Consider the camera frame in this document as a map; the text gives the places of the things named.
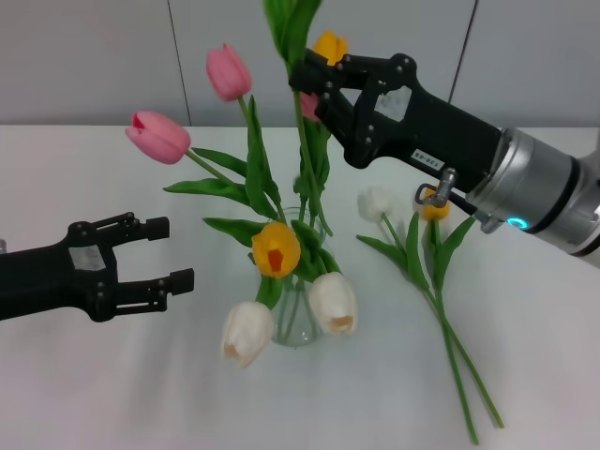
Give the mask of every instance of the glass vase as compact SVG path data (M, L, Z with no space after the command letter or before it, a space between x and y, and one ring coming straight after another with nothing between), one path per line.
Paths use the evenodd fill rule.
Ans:
M300 208L286 208L284 213L287 222L290 223L294 219L299 219ZM308 211L304 219L305 222L308 222ZM318 219L315 221L314 229L324 240L325 231ZM323 248L329 251L324 242ZM273 308L275 332L272 340L276 344L285 347L300 347L316 341L323 334L308 303L310 286L311 283L296 275L284 278L283 292Z

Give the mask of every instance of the white table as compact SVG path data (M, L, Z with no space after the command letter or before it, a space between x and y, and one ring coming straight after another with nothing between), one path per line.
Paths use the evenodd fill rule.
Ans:
M596 129L531 129L576 156ZM241 128L193 128L197 146L246 152ZM297 135L264 132L284 200L295 198ZM0 127L0 235L9 251L61 239L73 221L126 211L168 216L172 237L118 250L122 280L193 267L196 290L163 314L91 322L56 310L0 323L0 445L10 450L465 449L469 439L440 327L417 290L354 239L381 237L356 212L369 184L412 211L430 181L394 160L365 171L331 146L323 197L331 241L360 298L356 333L306 348L276 345L247 370L219 357L227 311L258 285L247 250L202 216L252 218L237 203L167 194L205 177L192 161L143 156L120 127ZM450 217L463 219L458 210ZM471 232L451 264L447 312L507 425L494 429L463 370L484 449L597 447L600 273L508 226Z

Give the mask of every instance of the blue indicator light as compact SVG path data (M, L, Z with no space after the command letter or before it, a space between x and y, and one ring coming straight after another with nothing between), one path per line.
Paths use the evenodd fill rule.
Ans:
M506 220L506 223L512 225L513 227L517 227L520 230L525 230L526 228L529 228L529 223L527 223L526 220L523 220L522 218L518 217L510 217Z

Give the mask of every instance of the green leaf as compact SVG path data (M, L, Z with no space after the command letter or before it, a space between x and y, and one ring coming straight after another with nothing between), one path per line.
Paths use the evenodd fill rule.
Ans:
M321 259L325 264L325 268L327 269L328 274L330 274L331 272L339 272L341 274L341 270L339 270L338 263L336 262L336 259L331 253L329 253L324 248L319 248L319 256L321 256Z
M436 218L430 220L427 224L427 245L429 246L429 251L435 258L435 255L442 246L442 239L440 238L440 221Z
M282 48L283 32L296 0L264 0L264 15L269 22L273 43L279 55L285 60L286 52Z
M271 177L269 161L264 151L261 124L256 112L254 97L250 97L248 104L248 129L247 129L247 177L246 192L250 206L258 214L278 220L278 213L266 198L266 194L275 203L281 203L278 185Z
M216 178L206 178L200 181L182 181L163 190L178 194L216 195L250 206L244 185L230 185Z
M196 155L209 161L213 161L225 169L229 169L244 178L248 173L248 165L239 157L233 157L227 153L218 152L217 150L209 150L208 148L191 147Z
M293 5L281 40L281 49L285 52L284 59L288 66L304 60L308 29L320 5L321 0L298 0Z
M469 229L474 223L475 219L473 217L466 218L460 225L457 226L452 234L448 236L438 250L433 269L433 284L435 285L436 289L440 291L442 290L443 279L446 275L446 270L448 270L450 260L452 259L452 254L454 253L454 250L456 250L460 244L462 244L462 240L465 238L469 232Z
M414 213L409 224L409 232L406 236L406 259L409 266L409 275L412 282L420 289L429 289L428 279L425 278L421 260L419 259L419 213Z
M300 241L300 261L296 268L293 269L293 274L297 277L312 283L316 277L319 276L319 271L316 269L315 264L312 261L311 251L308 247Z
M379 239L375 239L374 237L361 236L360 234L358 234L356 238L359 241L364 242L371 248L375 248L383 256L386 256L387 258L392 260L392 262L395 263L400 269L406 272L409 271L406 253L402 249L396 246L392 246L391 244L386 244L383 241L380 241Z
M307 247L310 249L319 249L321 247L322 239L315 229L310 228L306 223L300 220L292 220L291 224L298 239Z
M215 230L226 233L246 247L252 247L252 236L260 233L266 223L232 218L205 217L204 222Z
M256 292L256 301L269 309L273 309L279 301L283 290L283 279L262 276L261 286Z

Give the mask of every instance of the metal cylinder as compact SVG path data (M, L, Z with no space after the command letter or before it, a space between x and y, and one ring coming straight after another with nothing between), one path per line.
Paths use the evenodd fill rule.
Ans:
M492 216L537 233L555 212L574 160L516 129L503 132L492 171L467 201Z

